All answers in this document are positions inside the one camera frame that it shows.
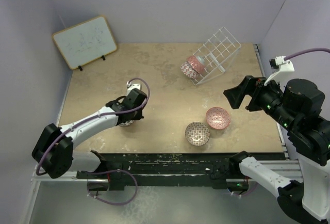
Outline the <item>brown patterned bowl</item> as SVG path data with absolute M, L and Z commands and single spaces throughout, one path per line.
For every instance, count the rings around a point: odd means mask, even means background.
M 209 128 L 201 122 L 192 122 L 185 129 L 185 138 L 194 146 L 203 146 L 210 139 Z

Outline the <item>white wire dish rack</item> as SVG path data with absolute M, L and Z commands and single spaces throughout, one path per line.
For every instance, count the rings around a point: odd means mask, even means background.
M 193 53 L 204 65 L 204 69 L 192 80 L 193 84 L 201 85 L 228 71 L 241 47 L 241 43 L 225 27 L 219 28 Z

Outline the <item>blue patterned bowl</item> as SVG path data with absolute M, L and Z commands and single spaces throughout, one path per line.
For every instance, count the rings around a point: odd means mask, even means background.
M 188 63 L 187 61 L 180 66 L 180 70 L 183 72 L 185 76 L 189 77 L 190 79 L 197 78 L 198 73 L 192 68 L 191 64 Z

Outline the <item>red patterned bowl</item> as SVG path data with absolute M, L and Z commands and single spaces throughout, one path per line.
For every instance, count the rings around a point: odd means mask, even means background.
M 206 122 L 213 129 L 223 130 L 230 124 L 230 115 L 221 107 L 212 107 L 206 112 Z

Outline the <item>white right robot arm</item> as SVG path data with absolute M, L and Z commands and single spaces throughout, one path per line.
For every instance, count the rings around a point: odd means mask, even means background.
M 230 174 L 256 181 L 299 223 L 329 223 L 329 121 L 320 116 L 324 93 L 306 79 L 292 79 L 281 89 L 273 80 L 246 76 L 224 95 L 233 109 L 249 95 L 248 111 L 264 111 L 287 131 L 303 182 L 279 175 L 245 151 L 230 158 Z

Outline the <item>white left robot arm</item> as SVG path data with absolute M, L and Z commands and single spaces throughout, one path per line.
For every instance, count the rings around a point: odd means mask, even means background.
M 51 123 L 41 133 L 31 155 L 38 163 L 36 175 L 56 179 L 68 171 L 88 171 L 95 179 L 106 173 L 97 152 L 80 153 L 75 148 L 103 130 L 142 119 L 142 110 L 150 95 L 135 88 L 126 96 L 108 102 L 97 112 L 71 124 Z

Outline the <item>grey leaf bowl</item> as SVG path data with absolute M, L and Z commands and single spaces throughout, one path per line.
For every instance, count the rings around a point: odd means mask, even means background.
M 119 126 L 120 127 L 128 127 L 128 126 L 132 125 L 134 122 L 135 122 L 134 120 L 130 120 L 130 121 L 127 121 L 127 122 L 120 123 Z
M 187 58 L 187 62 L 198 74 L 202 74 L 204 72 L 205 60 L 201 56 L 190 56 Z

